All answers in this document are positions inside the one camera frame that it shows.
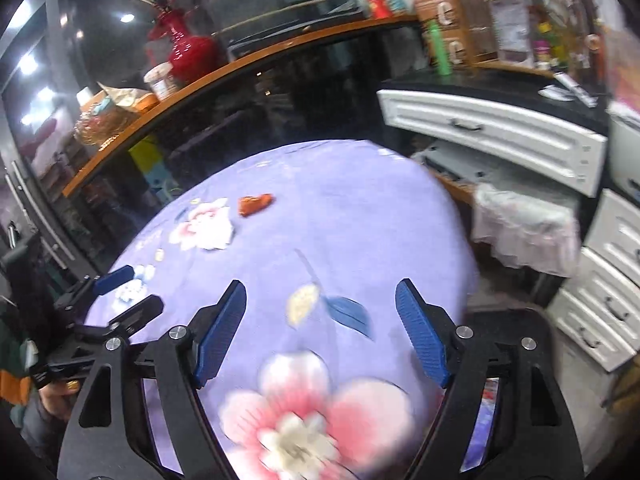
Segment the left hand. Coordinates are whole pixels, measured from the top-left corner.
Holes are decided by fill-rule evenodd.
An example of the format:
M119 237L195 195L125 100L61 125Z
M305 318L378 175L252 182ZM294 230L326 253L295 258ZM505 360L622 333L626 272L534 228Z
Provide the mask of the left hand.
M62 382L50 382L38 390L43 408L53 417L63 422L70 420L73 411L74 399L81 388L78 380L63 380Z

